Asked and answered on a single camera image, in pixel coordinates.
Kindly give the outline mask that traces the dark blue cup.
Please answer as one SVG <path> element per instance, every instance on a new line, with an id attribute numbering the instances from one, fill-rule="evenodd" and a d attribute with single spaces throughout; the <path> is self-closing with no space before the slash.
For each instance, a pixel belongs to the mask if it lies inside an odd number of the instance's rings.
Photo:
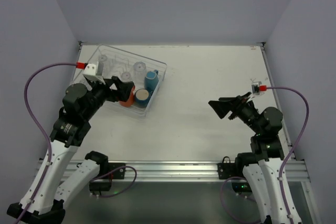
<path id="1" fill-rule="evenodd" d="M 151 94 L 147 89 L 138 89 L 134 94 L 135 104 L 140 108 L 147 107 L 150 98 Z"/>

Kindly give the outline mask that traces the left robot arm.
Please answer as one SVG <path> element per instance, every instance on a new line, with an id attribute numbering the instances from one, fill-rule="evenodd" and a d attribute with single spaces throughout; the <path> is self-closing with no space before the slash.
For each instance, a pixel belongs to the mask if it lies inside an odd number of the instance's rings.
<path id="1" fill-rule="evenodd" d="M 64 182 L 64 172 L 89 132 L 90 119 L 106 101 L 127 101 L 134 83 L 118 77 L 70 85 L 62 100 L 59 118 L 48 138 L 50 150 L 26 195 L 9 206 L 7 214 L 25 223 L 61 223 L 76 195 L 108 169 L 108 157 L 95 151 Z"/>

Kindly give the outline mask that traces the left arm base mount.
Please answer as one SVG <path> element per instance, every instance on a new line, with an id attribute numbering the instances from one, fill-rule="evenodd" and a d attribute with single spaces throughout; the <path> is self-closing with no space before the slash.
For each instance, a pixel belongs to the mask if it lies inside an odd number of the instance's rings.
<path id="1" fill-rule="evenodd" d="M 91 181 L 95 181 L 99 179 L 108 179 L 108 180 L 124 179 L 125 166 L 126 166 L 126 163 L 105 162 L 100 165 L 98 175 Z"/>

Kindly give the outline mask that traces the light blue flower mug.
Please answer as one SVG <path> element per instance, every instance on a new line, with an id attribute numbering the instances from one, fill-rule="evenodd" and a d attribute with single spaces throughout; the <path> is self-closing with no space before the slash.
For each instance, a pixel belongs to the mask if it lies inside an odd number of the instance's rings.
<path id="1" fill-rule="evenodd" d="M 149 92 L 153 92 L 159 82 L 158 71 L 148 71 L 144 78 L 144 88 Z"/>

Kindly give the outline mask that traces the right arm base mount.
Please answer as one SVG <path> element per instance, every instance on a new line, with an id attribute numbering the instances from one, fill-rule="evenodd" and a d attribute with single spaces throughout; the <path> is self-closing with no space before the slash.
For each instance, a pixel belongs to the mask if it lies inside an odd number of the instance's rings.
<path id="1" fill-rule="evenodd" d="M 220 180 L 228 179 L 230 177 L 242 177 L 243 165 L 241 159 L 236 157 L 234 161 L 228 156 L 224 156 L 222 161 L 217 163 L 217 173 Z"/>

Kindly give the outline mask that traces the tall clear glass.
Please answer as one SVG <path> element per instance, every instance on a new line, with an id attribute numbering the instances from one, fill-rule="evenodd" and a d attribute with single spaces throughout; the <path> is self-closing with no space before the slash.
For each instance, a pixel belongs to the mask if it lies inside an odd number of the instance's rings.
<path id="1" fill-rule="evenodd" d="M 146 64 L 138 61 L 133 65 L 134 80 L 136 83 L 143 83 L 146 75 Z"/>

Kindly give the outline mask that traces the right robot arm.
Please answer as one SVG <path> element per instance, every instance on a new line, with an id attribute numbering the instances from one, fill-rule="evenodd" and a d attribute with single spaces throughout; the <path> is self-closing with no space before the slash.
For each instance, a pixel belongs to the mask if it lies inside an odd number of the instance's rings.
<path id="1" fill-rule="evenodd" d="M 219 118 L 239 118 L 253 132 L 251 152 L 239 153 L 237 172 L 247 180 L 258 206 L 261 223 L 301 223 L 285 172 L 286 158 L 278 136 L 283 114 L 275 107 L 258 112 L 248 92 L 209 101 Z"/>

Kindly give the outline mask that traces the small clear glass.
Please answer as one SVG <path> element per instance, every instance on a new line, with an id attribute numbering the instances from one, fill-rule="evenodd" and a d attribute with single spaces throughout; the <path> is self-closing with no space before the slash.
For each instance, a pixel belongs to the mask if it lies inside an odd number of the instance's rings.
<path id="1" fill-rule="evenodd" d="M 121 81 L 122 82 L 131 82 L 132 81 L 132 75 L 128 71 L 125 71 L 121 74 Z"/>

